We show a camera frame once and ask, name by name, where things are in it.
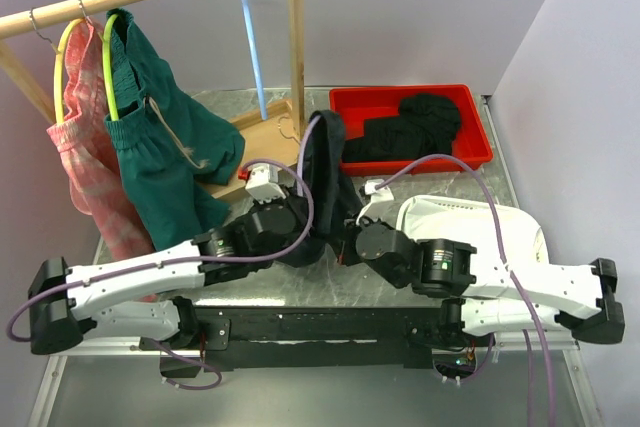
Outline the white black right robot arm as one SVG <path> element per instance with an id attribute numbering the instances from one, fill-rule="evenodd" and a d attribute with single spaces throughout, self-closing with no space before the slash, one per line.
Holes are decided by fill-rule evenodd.
<path id="1" fill-rule="evenodd" d="M 371 196 L 355 217 L 349 247 L 397 289 L 441 302 L 437 332 L 449 345 L 521 330 L 567 331 L 596 345 L 623 340 L 614 261 L 552 264 L 540 225 L 528 213 L 485 202 L 417 195 L 395 223 L 393 196 Z"/>

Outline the pink shorts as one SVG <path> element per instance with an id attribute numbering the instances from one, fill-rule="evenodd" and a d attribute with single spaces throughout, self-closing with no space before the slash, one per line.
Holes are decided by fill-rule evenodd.
<path id="1" fill-rule="evenodd" d="M 103 68 L 103 28 L 83 20 L 72 32 L 65 55 L 64 122 L 47 133 L 69 178 L 78 211 L 93 218 L 114 260 L 154 251 L 120 177 L 117 155 L 104 119 L 108 113 Z"/>

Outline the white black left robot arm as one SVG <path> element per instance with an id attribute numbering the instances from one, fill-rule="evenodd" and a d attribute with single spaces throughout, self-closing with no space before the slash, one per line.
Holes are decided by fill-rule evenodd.
<path id="1" fill-rule="evenodd" d="M 316 217 L 312 193 L 291 189 L 259 198 L 231 223 L 166 250 L 104 264 L 45 261 L 28 290 L 26 310 L 34 355 L 70 350 L 85 340 L 144 337 L 179 349 L 198 339 L 190 300 L 154 303 L 143 297 L 244 279 L 294 253 L 309 239 Z"/>

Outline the green shorts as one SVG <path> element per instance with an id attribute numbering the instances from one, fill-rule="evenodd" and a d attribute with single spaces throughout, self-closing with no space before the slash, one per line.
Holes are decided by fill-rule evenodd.
<path id="1" fill-rule="evenodd" d="M 112 9 L 107 19 L 117 114 L 106 130 L 128 199 L 154 247 L 168 249 L 224 224 L 228 203 L 205 187 L 228 184 L 245 140 L 180 89 L 132 13 Z"/>

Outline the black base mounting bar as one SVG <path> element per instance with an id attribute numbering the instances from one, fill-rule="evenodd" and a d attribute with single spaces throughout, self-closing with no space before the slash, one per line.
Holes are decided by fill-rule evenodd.
<path id="1" fill-rule="evenodd" d="M 174 301 L 182 320 L 162 346 L 193 350 L 228 372 L 251 368 L 396 365 L 429 369 L 434 353 L 487 347 L 490 334 L 464 332 L 461 304 L 441 307 L 194 307 Z"/>

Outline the wooden clothes rack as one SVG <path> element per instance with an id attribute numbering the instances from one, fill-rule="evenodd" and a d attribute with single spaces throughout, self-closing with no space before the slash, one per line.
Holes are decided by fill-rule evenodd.
<path id="1" fill-rule="evenodd" d="M 1 0 L 14 14 L 64 0 Z M 287 0 L 249 0 L 263 82 L 289 86 Z M 185 90 L 235 90 L 254 84 L 240 0 L 146 0 L 129 6 Z M 1 167 L 5 190 L 29 200 L 67 200 L 67 176 L 46 133 L 49 121 L 7 73 L 1 75 Z"/>

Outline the black clothes in bin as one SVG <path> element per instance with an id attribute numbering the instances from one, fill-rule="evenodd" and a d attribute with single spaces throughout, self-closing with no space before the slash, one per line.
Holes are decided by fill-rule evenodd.
<path id="1" fill-rule="evenodd" d="M 347 140 L 346 163 L 413 161 L 431 154 L 452 154 L 462 119 L 455 103 L 420 93 L 399 103 L 395 116 L 366 119 L 363 135 Z"/>

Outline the purple hanger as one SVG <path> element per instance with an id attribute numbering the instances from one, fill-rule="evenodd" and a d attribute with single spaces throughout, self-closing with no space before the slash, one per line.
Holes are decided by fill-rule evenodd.
<path id="1" fill-rule="evenodd" d="M 287 140 L 295 140 L 294 136 L 285 135 L 282 131 L 281 121 L 283 119 L 288 119 L 290 117 L 289 114 L 283 115 L 278 118 L 278 130 L 282 137 Z M 305 165 L 305 154 L 307 152 L 307 147 L 309 145 L 309 141 L 311 140 L 312 133 L 316 127 L 316 125 L 322 120 L 322 117 L 319 113 L 316 113 L 312 116 L 305 132 L 302 137 L 302 140 L 299 142 L 299 152 L 298 152 L 298 160 L 296 165 L 296 174 L 300 179 L 304 178 L 304 165 Z"/>

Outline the blue hanger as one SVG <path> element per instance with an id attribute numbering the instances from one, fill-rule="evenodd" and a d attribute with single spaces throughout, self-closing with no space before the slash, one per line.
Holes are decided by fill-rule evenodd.
<path id="1" fill-rule="evenodd" d="M 251 14 L 251 7 L 250 7 L 249 0 L 241 0 L 241 4 L 242 4 L 244 25 L 246 29 L 256 94 L 258 98 L 260 117 L 263 121 L 266 121 L 268 118 L 267 104 L 266 104 L 265 93 L 264 93 L 262 72 L 261 72 L 256 36 L 254 31 L 254 24 L 253 24 L 253 19 Z"/>

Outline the dark navy shorts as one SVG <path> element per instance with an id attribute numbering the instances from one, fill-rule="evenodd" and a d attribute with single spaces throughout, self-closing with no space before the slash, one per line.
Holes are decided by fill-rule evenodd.
<path id="1" fill-rule="evenodd" d="M 351 178 L 341 167 L 346 143 L 342 118 L 331 110 L 312 113 L 302 159 L 302 179 L 314 200 L 309 236 L 281 262 L 306 267 L 320 260 L 329 247 L 340 265 L 358 264 L 355 244 L 360 232 L 355 219 L 363 208 Z"/>

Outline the yellow hanger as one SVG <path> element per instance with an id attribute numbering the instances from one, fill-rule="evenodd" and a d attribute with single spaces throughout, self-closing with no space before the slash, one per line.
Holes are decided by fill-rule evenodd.
<path id="1" fill-rule="evenodd" d="M 83 23 L 82 19 L 74 19 L 63 30 L 58 46 L 56 47 L 56 57 L 54 61 L 53 71 L 53 105 L 54 105 L 54 119 L 56 124 L 64 122 L 64 81 L 63 74 L 65 69 L 65 55 L 66 49 L 69 43 L 70 36 L 73 30 Z"/>

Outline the red plastic bin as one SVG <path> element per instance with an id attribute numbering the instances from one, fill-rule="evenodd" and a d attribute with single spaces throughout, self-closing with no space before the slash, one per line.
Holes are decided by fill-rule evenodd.
<path id="1" fill-rule="evenodd" d="M 420 93 L 446 97 L 459 109 L 462 125 L 453 142 L 451 156 L 472 169 L 493 159 L 475 102 L 469 88 L 463 84 L 337 88 L 330 91 L 329 99 L 331 110 L 344 121 L 347 140 L 350 140 L 363 135 L 366 119 L 395 116 L 402 99 Z M 413 161 L 346 163 L 342 160 L 342 167 L 351 176 L 373 176 L 394 174 Z"/>

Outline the lime green hanger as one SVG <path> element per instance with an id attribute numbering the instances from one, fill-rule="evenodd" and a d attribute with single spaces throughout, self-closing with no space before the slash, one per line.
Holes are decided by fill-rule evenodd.
<path id="1" fill-rule="evenodd" d="M 113 72 L 112 72 L 112 54 L 111 54 L 111 35 L 115 21 L 118 15 L 112 14 L 108 17 L 104 26 L 103 38 L 102 38 L 102 67 L 104 85 L 107 99 L 107 106 L 109 115 L 112 121 L 119 120 L 119 114 L 116 103 L 115 90 L 113 85 Z"/>

